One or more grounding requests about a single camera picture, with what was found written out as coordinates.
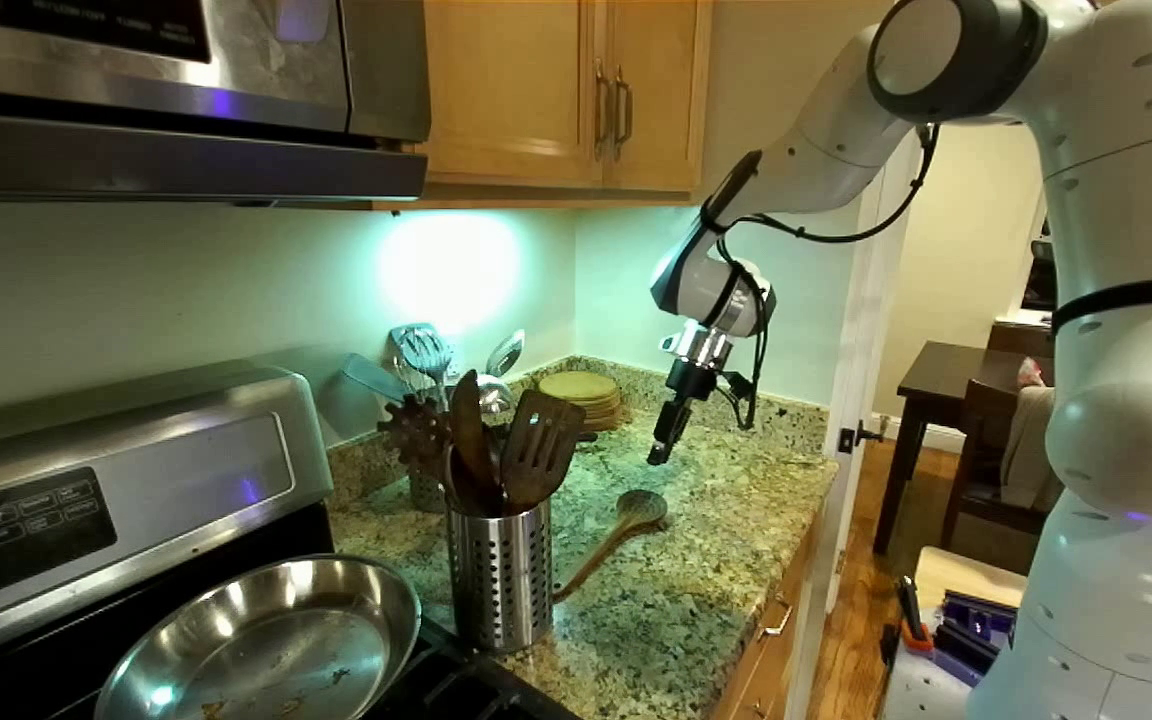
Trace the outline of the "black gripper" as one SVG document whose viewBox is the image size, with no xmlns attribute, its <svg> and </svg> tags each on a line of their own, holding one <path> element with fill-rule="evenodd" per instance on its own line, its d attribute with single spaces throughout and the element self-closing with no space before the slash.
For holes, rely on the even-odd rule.
<svg viewBox="0 0 1152 720">
<path fill-rule="evenodd" d="M 653 430 L 647 463 L 666 463 L 673 442 L 684 441 L 697 417 L 697 399 L 705 399 L 716 387 L 716 377 L 732 354 L 732 339 L 716 326 L 684 323 L 666 339 L 666 354 L 673 354 L 666 399 L 661 402 L 662 427 Z"/>
</svg>

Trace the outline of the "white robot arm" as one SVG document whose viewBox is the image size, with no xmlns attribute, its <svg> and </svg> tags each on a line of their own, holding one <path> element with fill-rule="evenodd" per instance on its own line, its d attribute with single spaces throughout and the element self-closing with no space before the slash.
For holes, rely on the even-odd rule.
<svg viewBox="0 0 1152 720">
<path fill-rule="evenodd" d="M 1013 640 L 965 715 L 1152 720 L 1152 0 L 894 0 L 865 28 L 655 266 L 653 301 L 684 330 L 653 453 L 673 453 L 728 346 L 769 326 L 771 288 L 723 236 L 835 206 L 907 132 L 955 120 L 1016 120 L 1038 149 L 1060 480 Z"/>
</svg>

